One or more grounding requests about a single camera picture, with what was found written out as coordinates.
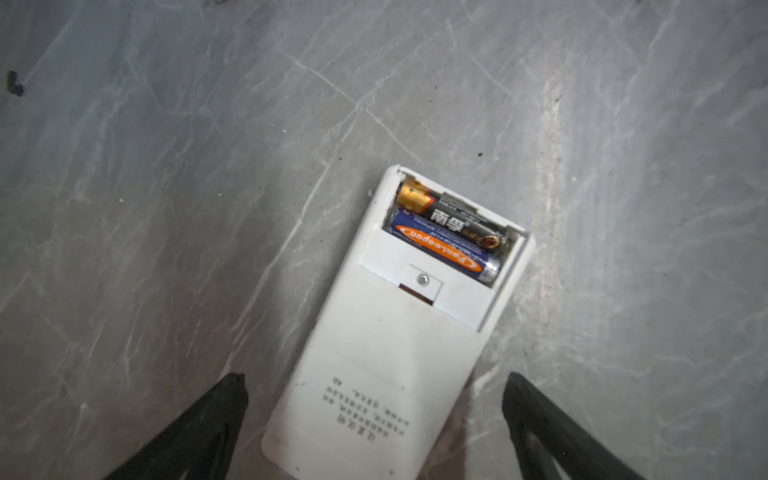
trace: battery label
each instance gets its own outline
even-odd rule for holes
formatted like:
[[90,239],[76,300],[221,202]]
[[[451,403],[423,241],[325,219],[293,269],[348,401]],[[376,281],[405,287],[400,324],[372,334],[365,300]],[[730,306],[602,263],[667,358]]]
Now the battery label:
[[461,266],[469,268],[473,272],[482,272],[482,267],[478,265],[473,259],[467,257],[463,252],[451,247],[450,245],[441,242],[428,233],[422,232],[415,228],[404,227],[403,225],[396,226],[397,230],[408,237],[410,240],[418,243],[422,247],[427,247],[431,251],[439,253],[448,260],[452,260]]
[[504,229],[467,208],[438,195],[414,180],[406,180],[395,202],[408,211],[418,214],[459,237],[470,240],[483,250],[496,251],[507,243]]
[[498,275],[500,262],[490,253],[407,210],[396,209],[389,232],[482,283]]

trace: white plastic casing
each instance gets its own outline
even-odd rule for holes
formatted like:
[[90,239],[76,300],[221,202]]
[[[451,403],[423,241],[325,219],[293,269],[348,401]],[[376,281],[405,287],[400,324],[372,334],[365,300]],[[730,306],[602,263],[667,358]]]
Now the white plastic casing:
[[[520,233],[492,286],[384,231],[406,175]],[[534,248],[519,225],[387,169],[267,425],[267,458],[299,480],[416,478]]]

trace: gray marble floor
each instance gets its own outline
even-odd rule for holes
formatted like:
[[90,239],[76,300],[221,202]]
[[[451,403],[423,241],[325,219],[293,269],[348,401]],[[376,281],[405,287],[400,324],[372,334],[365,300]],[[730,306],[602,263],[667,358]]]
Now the gray marble floor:
[[648,478],[768,477],[768,2],[5,0],[0,477],[100,478],[244,372],[260,438],[395,163],[540,247],[424,478],[523,372]]

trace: battery compartment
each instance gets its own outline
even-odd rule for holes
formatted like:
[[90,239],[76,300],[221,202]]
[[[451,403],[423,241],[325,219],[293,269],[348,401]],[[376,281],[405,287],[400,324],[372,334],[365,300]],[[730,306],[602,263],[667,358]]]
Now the battery compartment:
[[[397,213],[398,193],[409,180],[415,180],[426,190],[447,198],[451,205],[460,206],[473,217],[486,219],[502,229],[508,241],[499,245],[499,251],[495,253],[498,272],[494,279],[483,281],[479,278],[482,272],[477,270],[464,273],[446,258],[438,257],[432,248],[427,251],[423,242],[415,243],[411,237],[392,233],[390,227],[392,215]],[[430,230],[424,226],[429,220],[423,216],[410,214],[410,220],[419,222],[416,229],[421,230],[420,233]],[[476,332],[480,331],[489,314],[497,314],[493,309],[501,308],[498,300],[507,296],[518,282],[521,273],[518,267],[528,261],[535,244],[527,230],[510,220],[399,165],[387,170],[363,222],[365,226],[359,231],[360,240],[356,240],[359,246],[350,251],[350,255],[356,265],[394,288],[391,290],[385,284],[377,284],[377,294],[390,295],[394,303],[426,303]],[[406,219],[400,218],[398,225],[405,226]],[[445,239],[442,233],[434,237]]]
[[[439,199],[440,203],[442,205],[448,205],[448,208],[445,208],[443,210],[448,210],[447,212],[441,210],[442,206],[436,205],[432,208],[428,208],[426,211],[419,212],[419,205],[412,205],[409,204],[407,201],[403,201],[401,197],[401,192],[404,187],[407,187],[409,185],[417,185],[424,190],[426,190],[427,195],[431,195],[435,199]],[[450,239],[456,239],[455,242],[451,242],[450,244],[458,247],[461,249],[461,247],[465,244],[470,244],[472,247],[477,249],[477,251],[483,252],[478,256],[475,256],[474,258],[478,260],[480,263],[480,260],[483,258],[483,255],[488,255],[488,262],[485,264],[482,264],[482,268],[492,268],[494,265],[496,265],[496,274],[495,276],[490,280],[483,280],[482,278],[475,278],[472,275],[472,272],[470,270],[467,270],[466,268],[457,265],[455,261],[451,261],[448,258],[441,258],[443,255],[432,255],[433,257],[437,257],[439,260],[441,260],[443,263],[453,267],[455,270],[459,271],[462,274],[465,274],[466,276],[469,276],[472,278],[475,282],[480,283],[481,285],[492,288],[496,281],[501,278],[503,272],[499,271],[502,269],[502,267],[506,264],[507,259],[509,258],[510,253],[513,251],[513,247],[515,246],[515,242],[517,239],[521,236],[521,233],[515,229],[512,226],[500,224],[498,222],[494,222],[487,217],[485,217],[482,213],[478,212],[478,209],[467,203],[461,198],[457,198],[456,196],[450,194],[449,192],[446,192],[444,190],[440,189],[432,189],[424,185],[422,182],[420,182],[416,177],[413,177],[412,175],[405,175],[405,178],[403,181],[400,182],[400,185],[397,187],[395,195],[391,199],[391,204],[389,205],[388,213],[382,223],[382,229],[392,234],[395,237],[398,237],[403,243],[406,243],[410,245],[412,248],[424,251],[425,254],[430,254],[429,252],[426,252],[424,248],[419,248],[413,243],[409,242],[408,240],[405,240],[402,238],[402,234],[398,234],[397,232],[393,231],[393,221],[398,218],[399,212],[401,211],[408,211],[410,214],[419,217],[417,221],[419,221],[422,225],[425,225],[425,230],[429,229],[430,227],[434,230],[430,230],[426,233],[431,233],[432,231],[435,231],[438,234],[445,234]],[[457,232],[456,230],[451,231],[449,228],[445,226],[446,223],[453,222],[454,225],[456,225],[459,222],[462,222],[465,226],[467,226],[467,223],[472,223],[473,220],[480,220],[483,222],[484,225],[487,225],[491,227],[493,230],[499,233],[499,236],[501,237],[500,244],[495,249],[488,249],[483,248],[479,243],[481,240],[478,240],[477,237],[469,237],[467,235],[462,235],[462,232]],[[412,292],[408,286],[402,285],[401,288],[403,288],[405,291]]]

